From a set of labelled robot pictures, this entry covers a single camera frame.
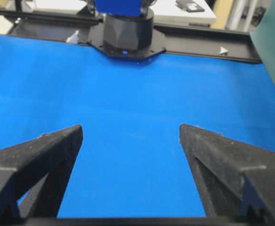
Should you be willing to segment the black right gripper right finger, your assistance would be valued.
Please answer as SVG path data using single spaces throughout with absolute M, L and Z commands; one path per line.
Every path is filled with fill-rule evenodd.
M 179 139 L 206 216 L 275 221 L 275 152 L 187 124 Z

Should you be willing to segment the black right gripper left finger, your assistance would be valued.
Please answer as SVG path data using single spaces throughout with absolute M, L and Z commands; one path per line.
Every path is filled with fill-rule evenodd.
M 83 141 L 75 125 L 0 150 L 0 219 L 56 217 Z

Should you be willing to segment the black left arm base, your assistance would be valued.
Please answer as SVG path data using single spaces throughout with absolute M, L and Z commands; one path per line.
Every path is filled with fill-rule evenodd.
M 165 35 L 153 24 L 152 9 L 138 17 L 107 15 L 90 28 L 87 42 L 111 58 L 145 60 L 166 51 Z

